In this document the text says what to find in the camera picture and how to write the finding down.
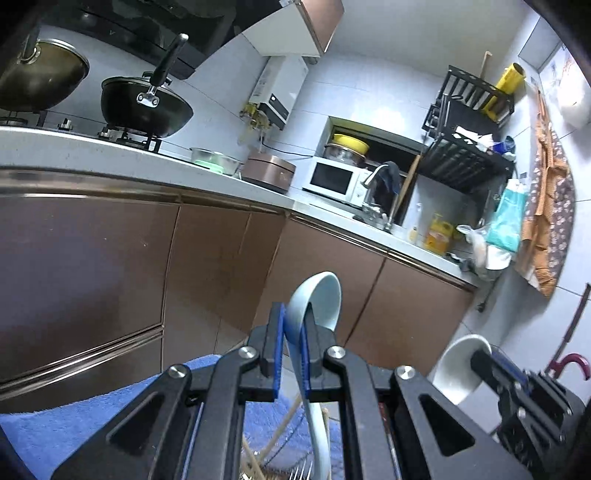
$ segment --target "countertop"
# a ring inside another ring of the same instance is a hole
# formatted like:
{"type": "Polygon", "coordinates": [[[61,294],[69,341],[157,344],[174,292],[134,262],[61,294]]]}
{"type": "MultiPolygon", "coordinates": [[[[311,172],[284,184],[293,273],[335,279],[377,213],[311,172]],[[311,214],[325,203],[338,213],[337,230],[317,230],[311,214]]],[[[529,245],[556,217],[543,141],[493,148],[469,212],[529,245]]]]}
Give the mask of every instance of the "countertop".
{"type": "Polygon", "coordinates": [[[94,138],[31,128],[0,127],[0,144],[0,168],[34,168],[123,177],[265,203],[319,220],[400,252],[469,284],[480,285],[475,275],[461,272],[456,264],[389,233],[312,205],[304,198],[272,192],[185,161],[164,158],[158,154],[94,138]]]}

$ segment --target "apron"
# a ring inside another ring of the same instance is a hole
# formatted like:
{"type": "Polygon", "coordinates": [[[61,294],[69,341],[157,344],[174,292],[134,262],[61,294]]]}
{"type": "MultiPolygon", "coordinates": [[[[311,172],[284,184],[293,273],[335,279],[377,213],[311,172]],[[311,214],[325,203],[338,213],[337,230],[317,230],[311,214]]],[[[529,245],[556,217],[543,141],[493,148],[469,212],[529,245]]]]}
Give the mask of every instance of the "apron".
{"type": "Polygon", "coordinates": [[[517,271],[551,297],[569,248],[574,223],[574,181],[560,140],[538,91],[537,153],[525,205],[517,271]]]}

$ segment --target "black range hood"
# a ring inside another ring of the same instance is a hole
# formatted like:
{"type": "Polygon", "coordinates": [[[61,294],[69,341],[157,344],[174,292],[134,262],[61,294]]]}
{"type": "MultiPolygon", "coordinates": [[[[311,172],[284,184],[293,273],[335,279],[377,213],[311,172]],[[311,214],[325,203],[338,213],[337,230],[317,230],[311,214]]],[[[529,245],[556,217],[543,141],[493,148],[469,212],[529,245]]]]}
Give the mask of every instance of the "black range hood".
{"type": "Polygon", "coordinates": [[[43,23],[73,30],[156,65],[179,33],[189,42],[171,74],[184,80],[210,55],[281,8],[279,0],[62,0],[43,23]]]}

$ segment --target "gas stove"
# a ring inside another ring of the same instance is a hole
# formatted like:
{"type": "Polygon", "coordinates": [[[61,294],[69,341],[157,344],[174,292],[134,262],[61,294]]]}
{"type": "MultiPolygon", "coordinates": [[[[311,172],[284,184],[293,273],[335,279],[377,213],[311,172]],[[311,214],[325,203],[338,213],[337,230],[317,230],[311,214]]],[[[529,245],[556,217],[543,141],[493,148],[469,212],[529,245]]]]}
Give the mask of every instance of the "gas stove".
{"type": "MultiPolygon", "coordinates": [[[[35,128],[47,131],[69,133],[78,137],[85,138],[97,138],[105,142],[116,143],[118,145],[124,145],[126,147],[137,148],[138,150],[149,151],[152,153],[160,154],[160,146],[162,139],[145,132],[140,132],[125,127],[118,127],[116,125],[106,125],[96,135],[87,135],[73,131],[72,121],[68,118],[57,126],[57,128],[51,128],[46,126],[47,112],[39,112],[37,123],[33,125],[27,118],[18,116],[17,112],[10,112],[8,116],[0,116],[0,126],[3,127],[23,127],[23,128],[35,128]]],[[[168,158],[175,158],[176,160],[182,160],[182,158],[170,157],[169,155],[161,154],[168,158]]]]}

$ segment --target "microwave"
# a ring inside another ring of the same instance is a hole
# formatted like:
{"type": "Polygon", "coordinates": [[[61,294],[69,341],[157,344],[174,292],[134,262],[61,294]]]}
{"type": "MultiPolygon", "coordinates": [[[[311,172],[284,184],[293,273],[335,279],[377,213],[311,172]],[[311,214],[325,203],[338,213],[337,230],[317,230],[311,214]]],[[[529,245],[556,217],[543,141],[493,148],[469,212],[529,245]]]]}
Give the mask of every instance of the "microwave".
{"type": "Polygon", "coordinates": [[[321,157],[304,163],[305,167],[297,163],[296,172],[301,171],[297,188],[361,208],[367,194],[361,183],[371,175],[369,170],[321,157]]]}

